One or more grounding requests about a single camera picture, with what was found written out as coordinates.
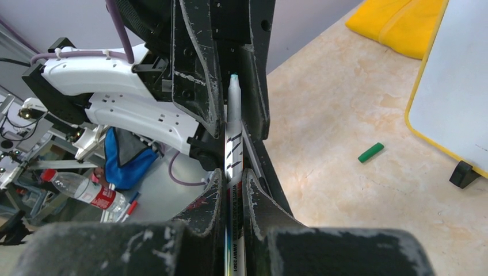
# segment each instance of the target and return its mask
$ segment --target scratched black surface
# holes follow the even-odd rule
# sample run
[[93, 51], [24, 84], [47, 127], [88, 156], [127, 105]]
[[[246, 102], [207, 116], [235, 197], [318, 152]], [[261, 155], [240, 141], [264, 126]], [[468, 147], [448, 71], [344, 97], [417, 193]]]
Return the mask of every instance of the scratched black surface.
[[409, 233], [390, 229], [307, 228], [243, 175], [248, 275], [433, 275]]
[[173, 221], [47, 225], [12, 275], [222, 275], [224, 192], [217, 169], [200, 196], [205, 201]]

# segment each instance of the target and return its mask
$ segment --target whiteboard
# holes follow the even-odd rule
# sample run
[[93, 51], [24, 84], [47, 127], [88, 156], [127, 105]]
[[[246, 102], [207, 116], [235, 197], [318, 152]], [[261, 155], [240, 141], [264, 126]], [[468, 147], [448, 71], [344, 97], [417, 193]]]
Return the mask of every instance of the whiteboard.
[[449, 0], [407, 110], [411, 129], [488, 171], [488, 1]]

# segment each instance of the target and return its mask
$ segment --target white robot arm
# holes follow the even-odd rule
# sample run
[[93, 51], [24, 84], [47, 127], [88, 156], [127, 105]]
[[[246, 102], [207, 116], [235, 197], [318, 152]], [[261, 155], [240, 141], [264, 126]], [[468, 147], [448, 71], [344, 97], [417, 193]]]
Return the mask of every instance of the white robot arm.
[[[70, 51], [83, 50], [62, 49]], [[134, 46], [133, 51], [135, 64], [148, 53], [143, 44]], [[44, 66], [42, 77], [62, 94], [93, 93], [85, 109], [91, 123], [126, 129], [189, 155], [190, 145], [186, 141], [195, 135], [199, 123], [172, 102], [156, 101], [132, 71], [133, 64], [123, 59], [90, 56], [48, 59]]]

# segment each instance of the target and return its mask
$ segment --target gray wall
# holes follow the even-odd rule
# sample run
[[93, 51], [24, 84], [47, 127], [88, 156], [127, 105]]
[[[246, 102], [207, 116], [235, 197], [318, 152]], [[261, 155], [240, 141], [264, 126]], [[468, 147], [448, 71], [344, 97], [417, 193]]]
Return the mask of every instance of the gray wall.
[[[360, 2], [361, 0], [276, 0], [268, 72]], [[63, 36], [69, 37], [78, 48], [121, 47], [106, 11], [105, 1], [102, 0], [2, 0], [0, 16], [41, 51]], [[141, 42], [132, 33], [129, 37], [133, 45]], [[0, 56], [15, 57], [1, 47]], [[32, 95], [20, 79], [24, 71], [22, 67], [0, 63], [0, 84], [21, 97]]]

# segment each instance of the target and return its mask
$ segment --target yellow cushion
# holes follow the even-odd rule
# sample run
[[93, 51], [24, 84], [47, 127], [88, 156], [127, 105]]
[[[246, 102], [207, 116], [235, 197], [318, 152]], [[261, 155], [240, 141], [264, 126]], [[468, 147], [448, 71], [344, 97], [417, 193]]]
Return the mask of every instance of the yellow cushion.
[[354, 32], [422, 59], [444, 0], [366, 0], [346, 22]]

